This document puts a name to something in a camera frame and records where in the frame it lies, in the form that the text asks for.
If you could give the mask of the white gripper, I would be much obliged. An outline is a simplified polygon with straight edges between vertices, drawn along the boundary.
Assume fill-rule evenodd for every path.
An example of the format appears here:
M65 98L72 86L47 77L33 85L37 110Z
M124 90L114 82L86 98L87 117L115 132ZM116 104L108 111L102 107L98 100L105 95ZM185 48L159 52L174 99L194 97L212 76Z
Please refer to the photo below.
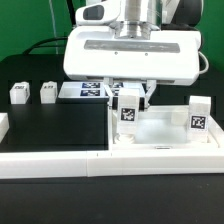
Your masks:
M191 85L199 76L198 31L153 31L148 40L118 39L107 26L79 26L68 37L63 68L73 80L103 78L113 108L113 79L143 80L140 109L149 108L156 81Z

